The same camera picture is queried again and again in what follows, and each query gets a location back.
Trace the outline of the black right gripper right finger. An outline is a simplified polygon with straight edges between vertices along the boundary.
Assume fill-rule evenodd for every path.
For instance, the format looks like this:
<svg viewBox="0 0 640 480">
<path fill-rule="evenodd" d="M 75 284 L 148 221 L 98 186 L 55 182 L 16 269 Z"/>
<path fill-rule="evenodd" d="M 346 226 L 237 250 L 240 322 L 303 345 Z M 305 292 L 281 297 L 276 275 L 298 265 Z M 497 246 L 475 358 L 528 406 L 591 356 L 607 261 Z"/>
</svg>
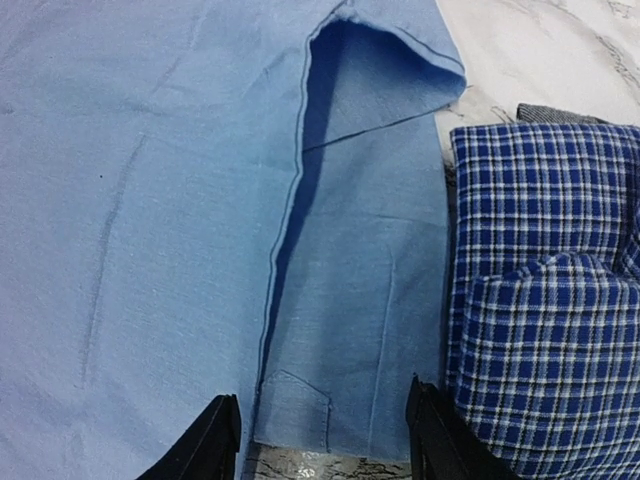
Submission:
<svg viewBox="0 0 640 480">
<path fill-rule="evenodd" d="M 518 480 L 431 383 L 412 379 L 405 413 L 413 480 Z"/>
</svg>

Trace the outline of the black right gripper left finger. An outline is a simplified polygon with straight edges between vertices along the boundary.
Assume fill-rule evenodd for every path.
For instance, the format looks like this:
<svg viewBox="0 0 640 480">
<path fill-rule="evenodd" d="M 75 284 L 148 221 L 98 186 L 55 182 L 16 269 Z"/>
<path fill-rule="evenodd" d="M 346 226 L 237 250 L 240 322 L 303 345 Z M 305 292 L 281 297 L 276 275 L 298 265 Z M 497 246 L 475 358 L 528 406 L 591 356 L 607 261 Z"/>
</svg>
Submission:
<svg viewBox="0 0 640 480">
<path fill-rule="evenodd" d="M 237 396 L 216 396 L 138 480 L 232 480 L 240 443 Z"/>
</svg>

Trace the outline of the light blue long sleeve shirt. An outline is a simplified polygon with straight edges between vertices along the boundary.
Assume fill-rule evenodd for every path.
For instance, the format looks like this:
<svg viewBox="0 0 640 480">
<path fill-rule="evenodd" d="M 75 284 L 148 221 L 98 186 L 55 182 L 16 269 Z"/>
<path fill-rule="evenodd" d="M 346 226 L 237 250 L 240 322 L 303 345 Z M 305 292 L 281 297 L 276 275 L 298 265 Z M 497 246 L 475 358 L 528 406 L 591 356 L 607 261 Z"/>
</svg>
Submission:
<svg viewBox="0 0 640 480">
<path fill-rule="evenodd" d="M 404 462 L 438 378 L 433 1 L 1 5 L 1 475 L 133 479 L 219 395 L 240 454 Z"/>
</svg>

